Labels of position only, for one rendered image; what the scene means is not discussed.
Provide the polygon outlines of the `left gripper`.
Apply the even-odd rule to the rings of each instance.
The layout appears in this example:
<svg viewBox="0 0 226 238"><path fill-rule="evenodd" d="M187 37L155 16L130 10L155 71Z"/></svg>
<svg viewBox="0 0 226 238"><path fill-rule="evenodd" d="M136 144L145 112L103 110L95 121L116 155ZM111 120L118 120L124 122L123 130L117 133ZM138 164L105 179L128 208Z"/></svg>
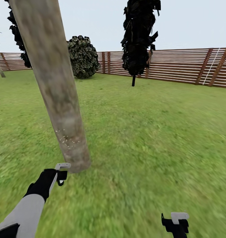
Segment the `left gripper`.
<svg viewBox="0 0 226 238"><path fill-rule="evenodd" d="M67 179L67 171L58 171L58 179L59 180L66 180Z"/></svg>

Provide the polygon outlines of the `pesticide atomizer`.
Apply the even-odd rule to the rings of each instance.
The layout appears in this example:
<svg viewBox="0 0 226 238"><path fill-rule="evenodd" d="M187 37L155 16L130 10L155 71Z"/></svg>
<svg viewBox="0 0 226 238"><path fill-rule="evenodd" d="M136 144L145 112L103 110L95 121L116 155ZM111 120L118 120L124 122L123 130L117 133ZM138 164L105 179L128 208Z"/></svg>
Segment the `pesticide atomizer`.
<svg viewBox="0 0 226 238"><path fill-rule="evenodd" d="M64 184L64 180L57 181L59 186L62 186Z"/></svg>

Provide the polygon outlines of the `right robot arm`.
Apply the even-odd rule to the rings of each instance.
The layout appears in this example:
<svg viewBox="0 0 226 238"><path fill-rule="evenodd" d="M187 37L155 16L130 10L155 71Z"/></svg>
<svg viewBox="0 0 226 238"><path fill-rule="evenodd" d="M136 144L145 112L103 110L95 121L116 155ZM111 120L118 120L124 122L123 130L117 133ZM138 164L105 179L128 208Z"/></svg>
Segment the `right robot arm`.
<svg viewBox="0 0 226 238"><path fill-rule="evenodd" d="M172 232L174 238L187 238L188 233L188 213L171 213L172 219L165 219L162 217L162 224L166 227L167 232Z"/></svg>

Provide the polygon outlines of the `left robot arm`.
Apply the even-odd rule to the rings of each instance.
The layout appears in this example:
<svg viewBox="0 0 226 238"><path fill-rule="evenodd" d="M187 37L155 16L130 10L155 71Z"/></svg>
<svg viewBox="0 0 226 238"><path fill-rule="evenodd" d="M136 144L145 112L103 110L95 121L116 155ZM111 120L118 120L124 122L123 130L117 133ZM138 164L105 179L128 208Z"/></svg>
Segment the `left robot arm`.
<svg viewBox="0 0 226 238"><path fill-rule="evenodd" d="M35 183L31 183L18 205L0 224L0 238L34 238L46 199L59 180L67 179L70 163L57 163L55 169L44 169ZM57 172L58 171L58 172Z"/></svg>

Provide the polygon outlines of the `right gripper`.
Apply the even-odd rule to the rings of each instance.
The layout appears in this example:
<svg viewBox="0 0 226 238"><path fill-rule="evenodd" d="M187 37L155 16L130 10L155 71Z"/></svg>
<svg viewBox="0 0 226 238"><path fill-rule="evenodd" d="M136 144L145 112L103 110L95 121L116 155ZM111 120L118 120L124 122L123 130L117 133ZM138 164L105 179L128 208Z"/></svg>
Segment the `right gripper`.
<svg viewBox="0 0 226 238"><path fill-rule="evenodd" d="M173 224L173 221L171 219L165 219L162 217L162 224L166 227L167 232L172 232L173 235L177 232L177 231L181 231L184 234L188 233L188 225L186 223L186 220L179 220L179 224Z"/></svg>

